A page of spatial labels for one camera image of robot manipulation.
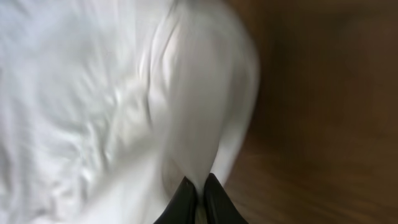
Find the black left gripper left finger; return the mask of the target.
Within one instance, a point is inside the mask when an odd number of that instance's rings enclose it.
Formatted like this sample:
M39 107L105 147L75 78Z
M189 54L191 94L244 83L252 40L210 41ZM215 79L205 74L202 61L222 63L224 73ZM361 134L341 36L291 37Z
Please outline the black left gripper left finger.
M154 224L194 224L196 206L196 188L184 177L166 209Z

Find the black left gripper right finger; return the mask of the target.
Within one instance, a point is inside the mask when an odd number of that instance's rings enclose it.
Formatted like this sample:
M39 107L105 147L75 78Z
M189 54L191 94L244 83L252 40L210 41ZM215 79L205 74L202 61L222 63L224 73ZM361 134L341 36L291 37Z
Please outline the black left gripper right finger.
M248 224L213 173L206 179L203 202L208 224Z

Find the white t-shirt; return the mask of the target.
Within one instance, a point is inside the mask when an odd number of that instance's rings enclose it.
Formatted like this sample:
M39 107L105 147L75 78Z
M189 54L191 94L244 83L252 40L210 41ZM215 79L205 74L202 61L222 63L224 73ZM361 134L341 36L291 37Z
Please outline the white t-shirt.
M227 179L258 84L224 1L2 1L1 222L154 222Z

